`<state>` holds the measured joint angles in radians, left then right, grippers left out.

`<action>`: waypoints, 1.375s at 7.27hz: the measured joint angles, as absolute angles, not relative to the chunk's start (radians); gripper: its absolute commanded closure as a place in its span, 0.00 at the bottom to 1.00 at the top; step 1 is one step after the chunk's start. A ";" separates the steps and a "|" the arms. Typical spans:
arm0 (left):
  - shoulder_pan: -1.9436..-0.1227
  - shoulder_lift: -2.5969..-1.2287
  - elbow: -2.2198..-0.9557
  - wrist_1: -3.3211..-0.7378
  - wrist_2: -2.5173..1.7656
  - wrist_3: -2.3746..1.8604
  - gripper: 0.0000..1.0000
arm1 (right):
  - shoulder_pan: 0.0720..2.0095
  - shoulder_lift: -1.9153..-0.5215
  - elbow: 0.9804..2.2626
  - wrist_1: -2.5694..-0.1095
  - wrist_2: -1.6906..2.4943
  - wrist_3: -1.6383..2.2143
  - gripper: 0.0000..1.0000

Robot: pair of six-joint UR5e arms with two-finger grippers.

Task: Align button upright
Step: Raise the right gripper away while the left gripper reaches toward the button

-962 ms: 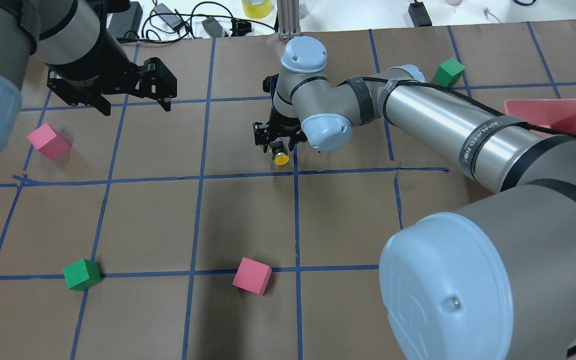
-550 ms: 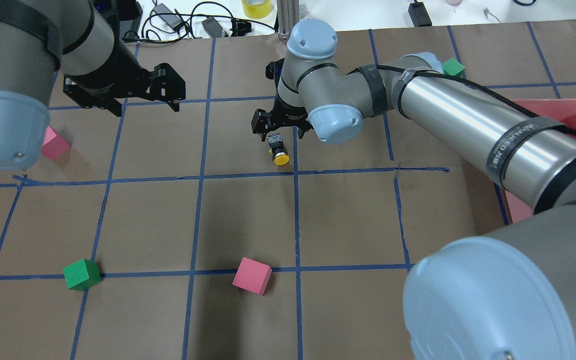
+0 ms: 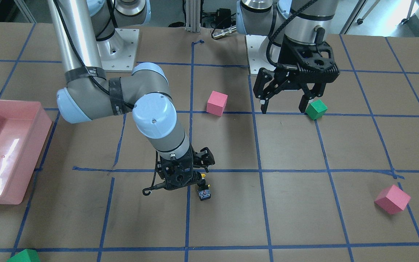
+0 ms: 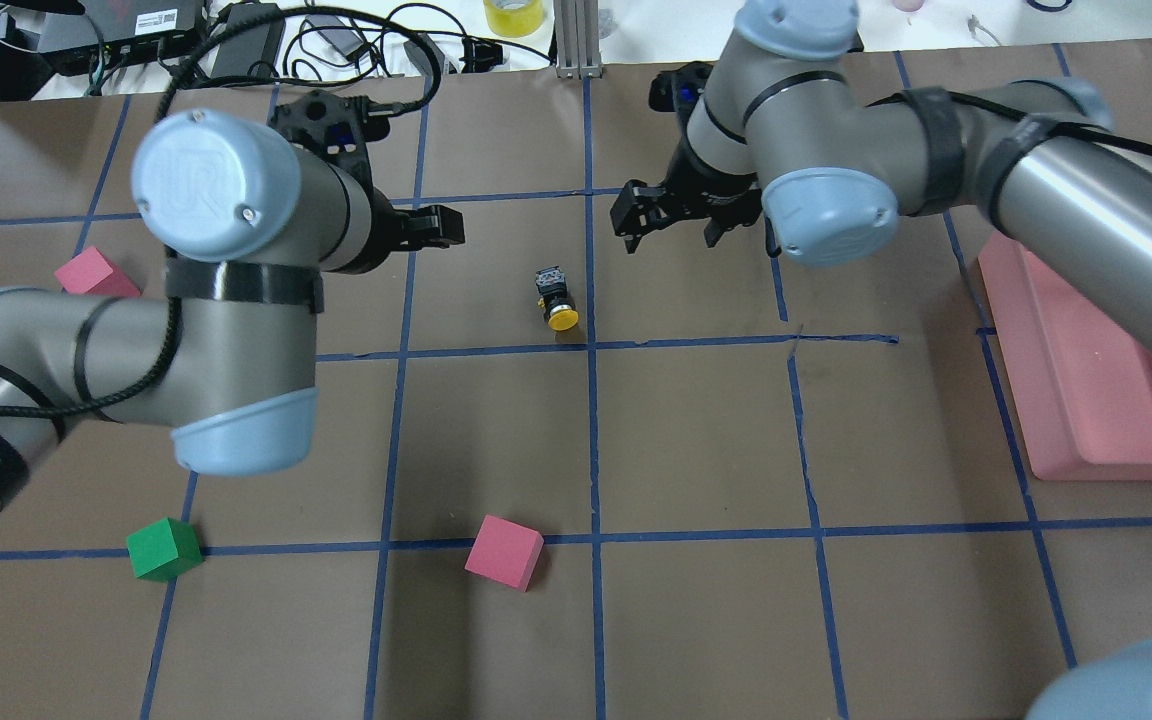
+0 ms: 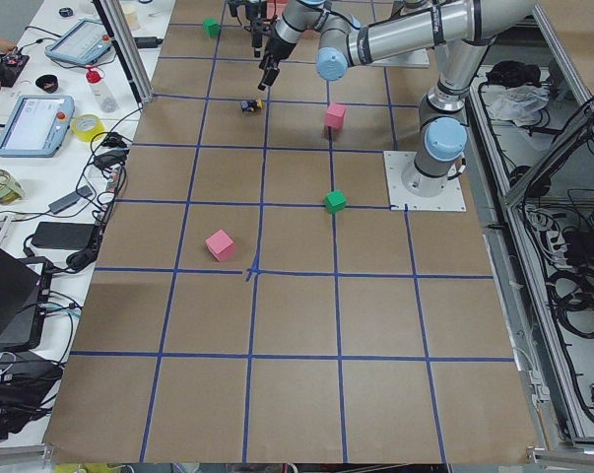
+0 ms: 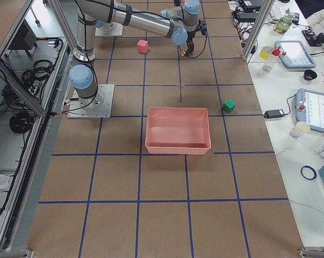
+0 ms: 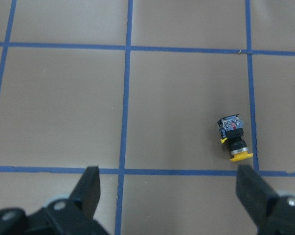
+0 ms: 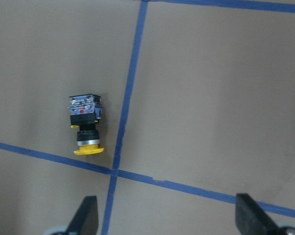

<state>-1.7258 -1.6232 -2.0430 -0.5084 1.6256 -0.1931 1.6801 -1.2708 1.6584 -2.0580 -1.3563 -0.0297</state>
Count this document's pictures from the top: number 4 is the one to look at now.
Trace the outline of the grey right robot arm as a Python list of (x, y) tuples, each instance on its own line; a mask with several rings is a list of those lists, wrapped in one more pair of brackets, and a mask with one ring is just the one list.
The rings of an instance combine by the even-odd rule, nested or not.
[(771, 258), (835, 266), (901, 217), (972, 205), (1152, 353), (1152, 143), (1119, 135), (1076, 77), (861, 105), (841, 65), (859, 18), (855, 1), (745, 1), (717, 61), (660, 73), (650, 108), (680, 141), (662, 182), (613, 202), (626, 250), (690, 220), (714, 247), (765, 219)]

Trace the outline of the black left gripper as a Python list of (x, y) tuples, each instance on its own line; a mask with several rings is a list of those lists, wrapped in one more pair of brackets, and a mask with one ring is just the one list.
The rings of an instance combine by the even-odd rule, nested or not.
[(394, 252), (450, 249), (467, 241), (465, 218), (444, 205), (399, 210), (380, 190), (369, 195), (370, 225), (361, 250), (353, 251), (340, 273), (361, 275), (379, 266)]

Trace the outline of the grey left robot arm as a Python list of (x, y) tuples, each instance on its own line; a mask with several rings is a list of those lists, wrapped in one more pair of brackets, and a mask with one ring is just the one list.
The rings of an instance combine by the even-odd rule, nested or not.
[(217, 109), (164, 118), (132, 160), (132, 200), (166, 250), (162, 300), (0, 288), (0, 511), (83, 420), (169, 429), (214, 477), (297, 465), (317, 411), (323, 275), (448, 249), (465, 220), (394, 209), (365, 147)]

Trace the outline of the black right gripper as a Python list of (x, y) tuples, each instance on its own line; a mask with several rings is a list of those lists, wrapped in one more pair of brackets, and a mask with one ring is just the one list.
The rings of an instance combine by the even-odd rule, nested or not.
[(704, 220), (705, 247), (717, 247), (723, 234), (750, 227), (761, 217), (755, 174), (718, 170), (702, 159), (690, 141), (679, 141), (666, 177), (658, 184), (641, 179), (626, 182), (611, 209), (611, 227), (634, 255), (652, 232), (680, 222)]

